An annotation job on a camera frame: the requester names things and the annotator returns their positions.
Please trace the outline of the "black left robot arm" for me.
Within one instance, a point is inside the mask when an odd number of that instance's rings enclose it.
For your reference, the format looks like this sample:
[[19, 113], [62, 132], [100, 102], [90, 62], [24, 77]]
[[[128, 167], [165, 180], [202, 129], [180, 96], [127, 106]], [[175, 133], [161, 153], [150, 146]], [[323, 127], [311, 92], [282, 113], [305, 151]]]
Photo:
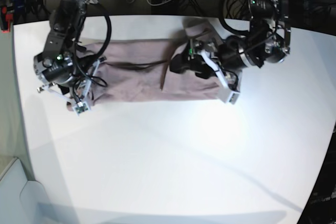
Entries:
[[290, 53], [288, 0], [245, 3], [250, 14], [248, 30], [233, 29], [219, 15], [220, 24], [231, 35], [222, 39], [216, 30], [206, 28], [171, 59], [169, 70], [177, 74], [190, 70], [203, 79], [217, 77], [222, 86], [237, 92], [244, 68], [282, 62]]

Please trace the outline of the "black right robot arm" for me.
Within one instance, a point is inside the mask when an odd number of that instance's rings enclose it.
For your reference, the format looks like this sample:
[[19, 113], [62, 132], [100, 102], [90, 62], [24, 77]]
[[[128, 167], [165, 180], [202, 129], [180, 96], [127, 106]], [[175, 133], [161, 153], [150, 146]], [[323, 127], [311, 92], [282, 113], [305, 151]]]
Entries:
[[[106, 38], [98, 52], [89, 52], [79, 45], [90, 4], [102, 11], [107, 23]], [[108, 12], [99, 0], [61, 0], [51, 14], [49, 25], [44, 49], [34, 57], [34, 72], [43, 83], [38, 92], [48, 91], [60, 96], [80, 114], [89, 110], [91, 86], [108, 86], [97, 75], [99, 66], [105, 61], [103, 53], [112, 35]]]

